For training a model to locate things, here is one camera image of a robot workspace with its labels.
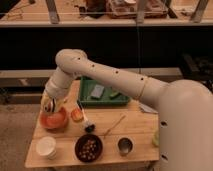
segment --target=table leg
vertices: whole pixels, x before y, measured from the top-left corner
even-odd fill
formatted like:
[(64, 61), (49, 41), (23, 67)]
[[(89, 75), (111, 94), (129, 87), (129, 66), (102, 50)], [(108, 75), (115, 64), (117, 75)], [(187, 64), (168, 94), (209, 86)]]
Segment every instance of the table leg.
[(54, 167), (47, 167), (45, 171), (57, 171)]
[(147, 171), (154, 171), (154, 167), (155, 167), (156, 163), (157, 163), (157, 161), (151, 161), (146, 168)]

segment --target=metal cup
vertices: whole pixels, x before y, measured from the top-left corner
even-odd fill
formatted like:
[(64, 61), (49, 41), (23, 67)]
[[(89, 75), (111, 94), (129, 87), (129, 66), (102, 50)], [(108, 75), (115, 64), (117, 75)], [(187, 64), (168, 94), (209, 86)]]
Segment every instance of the metal cup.
[(121, 138), (118, 141), (118, 148), (121, 156), (126, 156), (129, 154), (130, 151), (132, 151), (133, 144), (132, 141), (129, 138)]

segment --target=small metal bowl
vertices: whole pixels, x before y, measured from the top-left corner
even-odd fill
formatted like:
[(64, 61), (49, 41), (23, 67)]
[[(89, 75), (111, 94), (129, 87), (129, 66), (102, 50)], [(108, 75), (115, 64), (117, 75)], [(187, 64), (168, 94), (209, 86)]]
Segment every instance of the small metal bowl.
[(118, 141), (118, 148), (121, 156), (126, 156), (127, 154), (132, 151), (133, 144), (132, 141), (129, 138), (121, 138)]
[(94, 134), (80, 137), (75, 145), (75, 155), (82, 162), (95, 161), (102, 153), (101, 139)]

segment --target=bowl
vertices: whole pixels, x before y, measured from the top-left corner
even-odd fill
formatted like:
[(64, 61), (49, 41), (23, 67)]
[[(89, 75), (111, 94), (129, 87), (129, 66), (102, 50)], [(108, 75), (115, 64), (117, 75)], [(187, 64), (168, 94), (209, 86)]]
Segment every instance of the bowl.
[(102, 153), (101, 139), (94, 134), (86, 134), (80, 137), (75, 145), (75, 154), (82, 162), (93, 162)]
[(50, 116), (41, 113), (39, 120), (41, 126), (49, 130), (65, 127), (69, 121), (67, 111), (64, 107), (59, 112), (53, 113)]

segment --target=brown bowl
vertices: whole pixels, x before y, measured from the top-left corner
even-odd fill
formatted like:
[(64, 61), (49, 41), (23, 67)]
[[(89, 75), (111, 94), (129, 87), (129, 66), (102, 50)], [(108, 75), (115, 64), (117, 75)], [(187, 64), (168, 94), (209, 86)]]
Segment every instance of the brown bowl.
[(80, 137), (75, 145), (75, 154), (82, 162), (95, 161), (102, 153), (101, 139), (94, 134)]

